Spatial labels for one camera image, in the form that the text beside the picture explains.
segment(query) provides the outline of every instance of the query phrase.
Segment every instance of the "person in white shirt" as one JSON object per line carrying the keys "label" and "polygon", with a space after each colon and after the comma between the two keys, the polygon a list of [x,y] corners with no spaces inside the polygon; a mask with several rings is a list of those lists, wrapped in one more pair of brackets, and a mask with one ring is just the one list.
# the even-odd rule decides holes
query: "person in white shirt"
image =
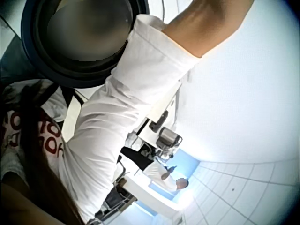
{"label": "person in white shirt", "polygon": [[151,180],[168,191],[173,192],[188,186],[187,179],[179,178],[178,180],[174,180],[171,176],[176,166],[172,166],[168,169],[158,161],[151,160],[143,156],[140,152],[128,147],[123,147],[121,153],[131,159]]}
{"label": "person in white shirt", "polygon": [[205,53],[239,28],[252,3],[194,0],[169,25],[138,15],[117,67],[82,106],[68,142],[57,126],[66,111],[59,87],[48,80],[6,87],[0,114],[1,219],[15,225],[83,225],[93,218],[113,187],[127,134]]}

